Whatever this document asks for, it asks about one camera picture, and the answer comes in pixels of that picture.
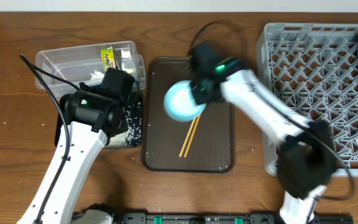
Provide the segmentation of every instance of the wooden chopstick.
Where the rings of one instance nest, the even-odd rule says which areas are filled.
[[[194,118],[193,121],[191,122],[189,131],[187,132],[187,136],[186,136],[185,142],[183,143],[183,146],[181,147],[181,151],[180,151],[180,153],[179,153],[179,157],[181,157],[181,155],[183,154],[183,150],[185,150],[185,146],[186,146],[186,143],[187,143],[187,139],[189,139],[189,136],[190,136],[190,133],[191,133],[191,129],[193,128],[193,125],[194,125],[194,122],[195,122],[195,121],[196,121],[196,118]]]
[[[186,158],[186,156],[187,156],[187,153],[189,152],[189,148],[190,148],[191,142],[192,142],[192,140],[193,140],[194,133],[196,132],[197,125],[198,125],[198,121],[200,120],[200,117],[201,117],[201,114],[198,115],[198,117],[197,117],[196,124],[195,124],[194,129],[193,129],[193,132],[192,132],[192,134],[191,134],[191,136],[190,136],[189,143],[187,144],[187,148],[186,148],[186,152],[185,152],[185,158]]]

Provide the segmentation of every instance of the yellow package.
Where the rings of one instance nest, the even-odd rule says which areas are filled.
[[[104,71],[108,68],[116,68],[116,58],[114,57],[114,53],[112,51],[112,47],[101,50],[102,62]]]

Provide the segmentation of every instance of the chopsticks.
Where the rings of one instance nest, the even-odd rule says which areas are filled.
[[[186,135],[186,139],[185,139],[185,142],[183,143],[183,146],[181,147],[181,151],[179,153],[179,157],[181,157],[181,155],[183,154],[183,151],[185,150],[185,147],[186,147],[186,144],[187,144],[187,140],[189,139],[190,137],[190,140],[187,144],[187,148],[186,148],[186,152],[185,152],[185,156],[184,158],[187,157],[187,154],[189,152],[189,149],[190,149],[190,145],[191,145],[191,142],[193,141],[193,137],[194,137],[194,133],[196,132],[196,129],[197,129],[197,125],[198,125],[198,121],[200,120],[200,117],[201,117],[201,114],[198,115],[195,119],[193,119],[193,121],[191,122],[191,125],[190,125],[190,128],[189,128],[189,131],[187,132],[187,135]]]

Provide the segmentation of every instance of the gray dish rack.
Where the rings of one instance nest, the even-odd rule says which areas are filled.
[[[357,40],[358,24],[269,23],[257,43],[261,82],[299,114],[329,122],[335,150],[356,177]],[[266,171],[275,175],[276,146],[262,139]]]

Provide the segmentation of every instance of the wooden table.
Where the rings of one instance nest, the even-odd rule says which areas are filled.
[[[358,24],[358,14],[0,12],[0,223],[15,223],[24,214],[55,151],[56,109],[45,91],[36,89],[20,53],[34,62],[41,50],[133,40],[149,65],[156,57],[186,55],[195,32],[216,19],[241,25],[254,69],[256,41],[268,22]],[[206,37],[241,54],[236,36],[224,27],[210,28],[201,38]],[[161,213],[277,212],[283,189],[264,169],[261,132],[240,111],[235,119],[236,165],[229,173],[151,172],[140,162],[140,148],[104,149],[89,172],[76,210],[106,202]],[[335,178],[327,194],[347,190],[347,179]],[[350,213],[358,223],[358,179],[352,200],[322,200],[317,211]]]

